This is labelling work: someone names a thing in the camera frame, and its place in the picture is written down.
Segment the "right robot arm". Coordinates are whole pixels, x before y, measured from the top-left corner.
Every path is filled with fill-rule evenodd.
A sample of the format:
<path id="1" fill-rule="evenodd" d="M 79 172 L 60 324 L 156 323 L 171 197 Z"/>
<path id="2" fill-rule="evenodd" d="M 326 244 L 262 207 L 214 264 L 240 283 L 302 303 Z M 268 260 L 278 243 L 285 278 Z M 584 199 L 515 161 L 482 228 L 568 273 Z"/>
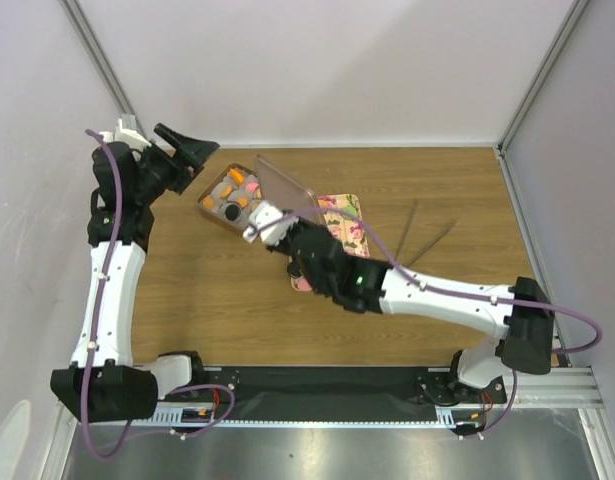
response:
<path id="1" fill-rule="evenodd" d="M 531 278 L 481 285 L 422 275 L 349 254 L 327 228 L 303 219 L 270 227 L 261 239 L 269 250 L 296 261 L 315 293 L 347 311 L 420 315 L 487 334 L 452 359 L 447 388 L 458 401 L 473 400 L 508 371 L 546 375 L 551 370 L 554 316 Z"/>

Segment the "orange squirrel cookie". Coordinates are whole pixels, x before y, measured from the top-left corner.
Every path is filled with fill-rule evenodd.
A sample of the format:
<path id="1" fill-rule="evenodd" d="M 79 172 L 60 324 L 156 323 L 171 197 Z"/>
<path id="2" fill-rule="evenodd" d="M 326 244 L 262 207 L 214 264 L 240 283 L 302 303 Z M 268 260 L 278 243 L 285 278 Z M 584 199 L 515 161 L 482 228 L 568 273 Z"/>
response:
<path id="1" fill-rule="evenodd" d="M 229 176 L 234 180 L 237 185 L 241 185 L 245 181 L 244 175 L 237 169 L 230 169 Z"/>

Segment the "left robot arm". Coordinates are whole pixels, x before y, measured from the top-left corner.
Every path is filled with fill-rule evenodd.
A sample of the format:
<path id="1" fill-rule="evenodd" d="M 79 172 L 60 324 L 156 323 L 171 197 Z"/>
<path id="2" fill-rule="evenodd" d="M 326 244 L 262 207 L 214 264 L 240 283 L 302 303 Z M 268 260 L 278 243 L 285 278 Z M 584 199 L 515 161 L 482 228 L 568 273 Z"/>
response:
<path id="1" fill-rule="evenodd" d="M 162 354 L 145 366 L 133 361 L 133 311 L 154 224 L 151 206 L 167 191 L 182 194 L 219 148 L 163 124 L 154 132 L 170 152 L 123 125 L 91 135 L 98 146 L 87 225 L 87 306 L 68 367 L 50 378 L 51 391 L 81 423 L 148 419 L 175 392 L 196 400 L 207 388 L 195 351 Z"/>

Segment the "rose gold tin lid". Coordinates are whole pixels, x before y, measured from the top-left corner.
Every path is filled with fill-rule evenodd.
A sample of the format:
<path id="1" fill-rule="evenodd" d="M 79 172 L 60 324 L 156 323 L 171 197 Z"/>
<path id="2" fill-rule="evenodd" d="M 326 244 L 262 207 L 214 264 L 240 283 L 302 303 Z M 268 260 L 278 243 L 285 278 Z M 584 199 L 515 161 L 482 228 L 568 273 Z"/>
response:
<path id="1" fill-rule="evenodd" d="M 315 210 L 319 206 L 316 194 L 309 187 L 282 171 L 271 160 L 258 155 L 254 165 L 262 197 L 278 209 Z M 324 222 L 323 215 L 316 210 L 304 217 L 316 224 Z"/>

